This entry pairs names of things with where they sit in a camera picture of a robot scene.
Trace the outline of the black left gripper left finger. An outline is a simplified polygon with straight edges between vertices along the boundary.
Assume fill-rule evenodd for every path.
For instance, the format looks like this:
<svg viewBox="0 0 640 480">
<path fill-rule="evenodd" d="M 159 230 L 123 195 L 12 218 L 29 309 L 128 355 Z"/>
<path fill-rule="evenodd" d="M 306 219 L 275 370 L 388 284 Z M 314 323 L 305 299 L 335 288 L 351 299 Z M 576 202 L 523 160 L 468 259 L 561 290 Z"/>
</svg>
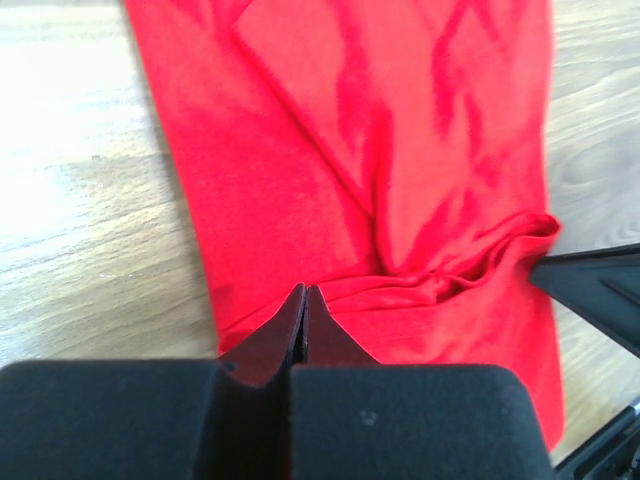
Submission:
<svg viewBox="0 0 640 480">
<path fill-rule="evenodd" d="M 1 371 L 5 479 L 282 479 L 306 290 L 216 359 L 30 360 Z"/>
</svg>

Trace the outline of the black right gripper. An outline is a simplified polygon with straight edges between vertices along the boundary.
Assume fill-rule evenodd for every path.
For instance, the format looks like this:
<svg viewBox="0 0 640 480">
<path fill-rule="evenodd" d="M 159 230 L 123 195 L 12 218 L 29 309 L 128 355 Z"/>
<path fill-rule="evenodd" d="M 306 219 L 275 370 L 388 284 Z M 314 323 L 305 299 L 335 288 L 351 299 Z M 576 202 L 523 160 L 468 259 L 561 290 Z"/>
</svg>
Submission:
<svg viewBox="0 0 640 480">
<path fill-rule="evenodd" d="M 639 355 L 639 246 L 542 258 L 529 281 Z"/>
</svg>

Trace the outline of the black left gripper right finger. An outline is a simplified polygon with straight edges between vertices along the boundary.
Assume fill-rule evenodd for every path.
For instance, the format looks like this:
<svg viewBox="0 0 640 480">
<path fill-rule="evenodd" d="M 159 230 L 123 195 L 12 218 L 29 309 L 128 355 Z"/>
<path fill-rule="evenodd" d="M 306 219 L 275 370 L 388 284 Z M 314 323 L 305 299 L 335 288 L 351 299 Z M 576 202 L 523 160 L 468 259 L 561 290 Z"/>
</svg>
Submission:
<svg viewBox="0 0 640 480">
<path fill-rule="evenodd" d="M 295 479 L 551 479 L 524 385 L 495 365 L 382 365 L 317 287 L 290 372 Z"/>
</svg>

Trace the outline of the red t shirt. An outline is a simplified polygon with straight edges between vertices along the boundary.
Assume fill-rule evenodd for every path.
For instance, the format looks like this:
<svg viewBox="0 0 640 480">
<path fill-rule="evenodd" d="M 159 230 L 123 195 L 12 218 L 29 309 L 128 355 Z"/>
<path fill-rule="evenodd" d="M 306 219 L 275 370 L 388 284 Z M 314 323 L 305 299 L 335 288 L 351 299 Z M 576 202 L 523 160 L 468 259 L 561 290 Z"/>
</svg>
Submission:
<svg viewBox="0 0 640 480">
<path fill-rule="evenodd" d="M 383 364 L 489 363 L 564 430 L 547 1 L 129 1 L 229 351 L 298 283 Z"/>
</svg>

